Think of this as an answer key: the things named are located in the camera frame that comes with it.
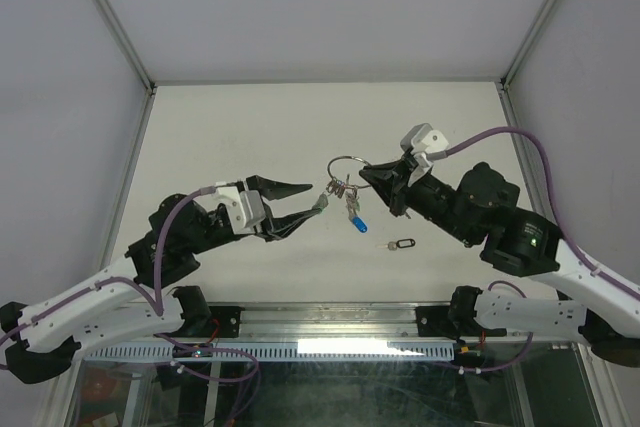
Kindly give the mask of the red tag key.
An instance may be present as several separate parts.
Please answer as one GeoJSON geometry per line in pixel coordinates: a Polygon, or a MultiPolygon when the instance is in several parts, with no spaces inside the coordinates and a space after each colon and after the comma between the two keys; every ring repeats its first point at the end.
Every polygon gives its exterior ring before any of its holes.
{"type": "Polygon", "coordinates": [[[327,184],[326,192],[328,196],[342,199],[346,192],[346,183],[338,179],[331,179],[327,184]]]}

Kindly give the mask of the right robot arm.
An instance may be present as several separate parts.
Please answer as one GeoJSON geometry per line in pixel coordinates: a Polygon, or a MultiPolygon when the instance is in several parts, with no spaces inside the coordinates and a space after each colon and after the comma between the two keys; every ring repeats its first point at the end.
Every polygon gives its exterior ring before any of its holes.
{"type": "Polygon", "coordinates": [[[488,288],[458,286],[445,320],[435,327],[440,334],[454,339],[509,330],[543,334],[583,344],[610,363],[638,367],[639,309],[618,291],[622,278],[607,269],[589,270],[557,225],[518,207],[517,185],[485,162],[467,171],[457,188],[430,173],[412,182],[411,174],[405,159],[359,172],[392,215],[412,210],[464,246],[480,246],[480,259],[495,270],[563,295],[509,298],[488,288]]]}

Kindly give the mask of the black tag key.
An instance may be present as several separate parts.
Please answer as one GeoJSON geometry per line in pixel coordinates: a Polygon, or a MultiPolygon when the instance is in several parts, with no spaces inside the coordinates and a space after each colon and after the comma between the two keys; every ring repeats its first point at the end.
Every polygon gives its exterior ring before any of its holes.
{"type": "Polygon", "coordinates": [[[392,240],[385,244],[379,245],[379,248],[385,249],[391,252],[398,250],[410,249],[416,246],[416,241],[412,238],[392,240]]]}

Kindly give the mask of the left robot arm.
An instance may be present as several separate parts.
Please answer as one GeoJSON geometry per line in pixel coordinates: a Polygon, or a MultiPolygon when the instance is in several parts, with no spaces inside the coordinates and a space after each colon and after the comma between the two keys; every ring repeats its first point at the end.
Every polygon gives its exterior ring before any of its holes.
{"type": "Polygon", "coordinates": [[[208,302],[200,287],[180,283],[199,268],[198,255],[248,237],[286,239],[323,208],[277,217],[269,204],[310,188],[251,176],[168,196],[150,215],[149,231],[111,264],[37,304],[2,306],[2,371],[38,384],[113,344],[201,334],[208,302]]]}

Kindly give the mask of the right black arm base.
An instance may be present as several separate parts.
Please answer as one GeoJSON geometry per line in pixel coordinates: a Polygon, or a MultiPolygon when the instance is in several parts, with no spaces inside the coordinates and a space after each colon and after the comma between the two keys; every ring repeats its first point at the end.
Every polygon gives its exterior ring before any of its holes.
{"type": "Polygon", "coordinates": [[[487,329],[475,320],[452,321],[448,317],[448,305],[423,305],[414,309],[418,336],[421,338],[444,337],[452,340],[461,338],[506,337],[504,328],[487,329]]]}

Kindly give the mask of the silver keyring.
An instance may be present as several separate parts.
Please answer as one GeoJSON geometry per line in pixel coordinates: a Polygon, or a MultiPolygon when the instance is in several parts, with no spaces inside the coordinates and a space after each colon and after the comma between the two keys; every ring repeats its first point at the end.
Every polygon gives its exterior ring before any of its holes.
{"type": "Polygon", "coordinates": [[[336,185],[347,189],[369,189],[370,185],[359,176],[359,172],[369,166],[371,163],[361,157],[341,155],[328,161],[326,172],[329,179],[336,185]]]}

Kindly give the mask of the blue tag key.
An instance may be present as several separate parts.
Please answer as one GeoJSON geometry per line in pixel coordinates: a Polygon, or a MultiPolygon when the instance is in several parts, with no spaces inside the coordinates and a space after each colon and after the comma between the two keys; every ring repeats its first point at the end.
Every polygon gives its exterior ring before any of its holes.
{"type": "Polygon", "coordinates": [[[360,233],[367,233],[368,232],[368,226],[362,220],[361,217],[359,217],[359,216],[351,216],[350,217],[350,222],[360,233]]]}

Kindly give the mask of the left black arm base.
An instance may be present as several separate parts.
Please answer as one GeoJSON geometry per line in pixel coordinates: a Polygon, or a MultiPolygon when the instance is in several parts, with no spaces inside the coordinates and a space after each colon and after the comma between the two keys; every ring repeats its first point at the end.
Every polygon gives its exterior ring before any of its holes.
{"type": "Polygon", "coordinates": [[[233,339],[240,333],[241,315],[244,308],[239,305],[209,306],[210,313],[203,320],[182,327],[173,333],[179,338],[233,339]]]}

